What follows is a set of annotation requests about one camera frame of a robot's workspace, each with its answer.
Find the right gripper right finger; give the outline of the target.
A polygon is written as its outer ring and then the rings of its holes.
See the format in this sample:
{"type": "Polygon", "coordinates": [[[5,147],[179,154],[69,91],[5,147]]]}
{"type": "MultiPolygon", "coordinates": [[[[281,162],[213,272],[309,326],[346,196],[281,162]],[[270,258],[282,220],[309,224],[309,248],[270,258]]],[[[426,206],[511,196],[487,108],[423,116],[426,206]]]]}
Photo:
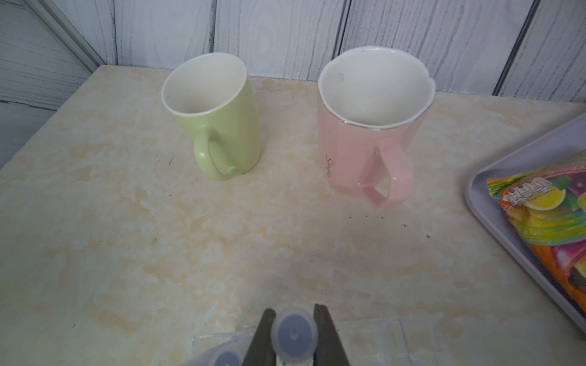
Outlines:
{"type": "Polygon", "coordinates": [[[343,344],[333,322],[330,311],[323,304],[314,305],[313,318],[317,324],[317,348],[313,357],[314,366],[350,366],[343,344]]]}

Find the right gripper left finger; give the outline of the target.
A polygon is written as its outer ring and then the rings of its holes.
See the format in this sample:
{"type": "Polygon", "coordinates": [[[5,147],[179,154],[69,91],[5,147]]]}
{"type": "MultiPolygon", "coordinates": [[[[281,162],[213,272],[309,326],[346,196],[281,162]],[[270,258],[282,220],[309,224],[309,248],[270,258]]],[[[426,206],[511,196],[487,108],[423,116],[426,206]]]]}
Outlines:
{"type": "Polygon", "coordinates": [[[275,366],[276,353],[271,342],[271,330],[276,318],[276,311],[264,310],[252,342],[244,357],[242,366],[275,366]]]}

